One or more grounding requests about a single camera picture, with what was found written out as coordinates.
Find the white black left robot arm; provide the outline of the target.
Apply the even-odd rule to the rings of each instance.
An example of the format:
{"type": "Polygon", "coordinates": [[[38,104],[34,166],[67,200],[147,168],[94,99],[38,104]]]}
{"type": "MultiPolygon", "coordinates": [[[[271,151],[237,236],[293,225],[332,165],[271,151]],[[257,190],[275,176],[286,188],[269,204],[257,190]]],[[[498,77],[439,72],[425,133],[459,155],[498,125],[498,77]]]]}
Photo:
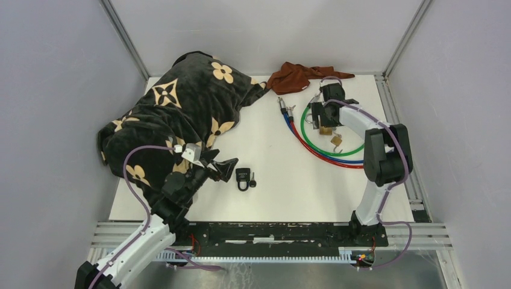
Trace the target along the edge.
{"type": "Polygon", "coordinates": [[[192,199],[206,180],[228,182],[238,158],[215,161],[219,150],[201,152],[195,144],[177,145],[173,151],[193,164],[189,173],[171,172],[161,194],[144,209],[146,220],[111,254],[77,271],[75,288],[124,288],[162,251],[184,244],[190,235],[185,218],[192,199]]]}

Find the small brass padlock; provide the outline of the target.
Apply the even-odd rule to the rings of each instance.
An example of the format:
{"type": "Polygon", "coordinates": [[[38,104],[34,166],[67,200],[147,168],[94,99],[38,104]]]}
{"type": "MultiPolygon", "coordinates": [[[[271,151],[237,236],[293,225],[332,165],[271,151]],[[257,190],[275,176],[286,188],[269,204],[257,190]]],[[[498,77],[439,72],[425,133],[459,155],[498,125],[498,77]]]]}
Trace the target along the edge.
{"type": "Polygon", "coordinates": [[[334,135],[332,137],[332,139],[330,140],[331,144],[333,145],[333,153],[334,154],[340,154],[343,149],[341,149],[341,144],[342,144],[342,138],[339,137],[338,135],[334,135]]]}

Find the black padlock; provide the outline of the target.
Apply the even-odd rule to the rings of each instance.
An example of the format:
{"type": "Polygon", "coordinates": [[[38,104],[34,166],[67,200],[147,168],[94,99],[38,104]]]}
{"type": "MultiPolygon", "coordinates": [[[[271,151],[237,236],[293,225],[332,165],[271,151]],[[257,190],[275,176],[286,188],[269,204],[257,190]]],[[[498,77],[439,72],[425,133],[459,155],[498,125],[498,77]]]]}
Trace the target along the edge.
{"type": "Polygon", "coordinates": [[[247,191],[251,180],[250,168],[237,168],[235,170],[237,188],[239,191],[247,191]]]}

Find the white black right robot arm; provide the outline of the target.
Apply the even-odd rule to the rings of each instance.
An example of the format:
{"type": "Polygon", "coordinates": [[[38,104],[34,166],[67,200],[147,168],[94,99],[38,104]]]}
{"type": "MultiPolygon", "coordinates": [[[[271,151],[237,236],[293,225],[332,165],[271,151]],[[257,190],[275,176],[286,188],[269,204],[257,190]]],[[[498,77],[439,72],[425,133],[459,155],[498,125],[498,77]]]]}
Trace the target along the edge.
{"type": "Polygon", "coordinates": [[[381,214],[390,191],[404,183],[413,170],[409,132],[402,123],[387,123],[356,100],[346,99],[339,82],[321,86],[319,95],[322,100],[310,105],[315,128],[346,126],[364,141],[362,165],[368,181],[348,229],[350,242],[363,246],[384,225],[381,214]]]}

